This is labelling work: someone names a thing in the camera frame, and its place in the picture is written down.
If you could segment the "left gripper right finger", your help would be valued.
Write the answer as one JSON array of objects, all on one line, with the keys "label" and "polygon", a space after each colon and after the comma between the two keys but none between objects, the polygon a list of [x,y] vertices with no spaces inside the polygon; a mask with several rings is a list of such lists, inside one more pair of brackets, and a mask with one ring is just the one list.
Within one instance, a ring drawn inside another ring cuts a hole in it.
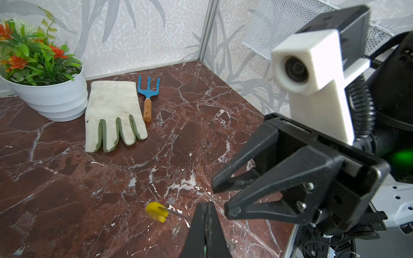
[{"label": "left gripper right finger", "polygon": [[205,257],[231,258],[218,214],[212,202],[205,205]]}]

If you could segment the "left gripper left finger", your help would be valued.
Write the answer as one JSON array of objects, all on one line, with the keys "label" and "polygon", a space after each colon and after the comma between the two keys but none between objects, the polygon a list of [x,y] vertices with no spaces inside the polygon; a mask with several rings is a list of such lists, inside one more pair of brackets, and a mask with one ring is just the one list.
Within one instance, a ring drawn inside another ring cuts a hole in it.
[{"label": "left gripper left finger", "polygon": [[206,205],[198,203],[180,258],[206,257]]}]

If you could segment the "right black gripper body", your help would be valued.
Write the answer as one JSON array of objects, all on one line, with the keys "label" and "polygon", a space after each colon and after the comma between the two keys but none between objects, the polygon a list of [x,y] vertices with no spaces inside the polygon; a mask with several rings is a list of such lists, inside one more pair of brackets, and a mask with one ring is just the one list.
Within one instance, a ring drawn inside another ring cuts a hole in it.
[{"label": "right black gripper body", "polygon": [[305,146],[331,148],[343,157],[342,166],[310,224],[325,235],[369,225],[364,214],[390,172],[386,161],[276,114],[266,115],[264,123],[279,130],[277,143],[267,151],[268,171]]}]

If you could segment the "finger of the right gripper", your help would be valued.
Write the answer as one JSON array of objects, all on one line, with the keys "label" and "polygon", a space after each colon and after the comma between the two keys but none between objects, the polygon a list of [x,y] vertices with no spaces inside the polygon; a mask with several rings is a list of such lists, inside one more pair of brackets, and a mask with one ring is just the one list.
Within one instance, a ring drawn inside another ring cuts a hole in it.
[{"label": "finger of the right gripper", "polygon": [[279,130],[277,128],[268,123],[261,124],[244,147],[212,179],[213,192],[218,194],[243,190],[251,185],[259,177],[256,169],[250,169],[239,176],[233,176],[233,174],[261,152],[276,144],[278,137]]},{"label": "finger of the right gripper", "polygon": [[225,216],[308,225],[342,163],[342,155],[334,149],[302,147],[231,198]]}]

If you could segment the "metal keyring with yellow tag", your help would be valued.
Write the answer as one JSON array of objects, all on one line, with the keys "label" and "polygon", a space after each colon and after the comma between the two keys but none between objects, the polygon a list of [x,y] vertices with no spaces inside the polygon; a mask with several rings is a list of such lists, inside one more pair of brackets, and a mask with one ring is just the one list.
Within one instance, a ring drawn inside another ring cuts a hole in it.
[{"label": "metal keyring with yellow tag", "polygon": [[173,209],[169,209],[157,202],[150,202],[145,207],[145,212],[154,220],[164,223],[169,215],[178,216],[187,222],[191,222],[192,218],[179,213]]}]

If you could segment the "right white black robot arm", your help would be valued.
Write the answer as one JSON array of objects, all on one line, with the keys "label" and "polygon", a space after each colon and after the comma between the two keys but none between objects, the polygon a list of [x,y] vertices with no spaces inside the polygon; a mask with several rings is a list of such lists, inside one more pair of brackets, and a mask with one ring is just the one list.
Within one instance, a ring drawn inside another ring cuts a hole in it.
[{"label": "right white black robot arm", "polygon": [[290,93],[291,117],[265,116],[212,180],[235,192],[230,220],[298,225],[292,258],[357,257],[356,240],[413,223],[413,34],[401,33],[348,68],[359,35],[300,32],[272,51],[274,77]]}]

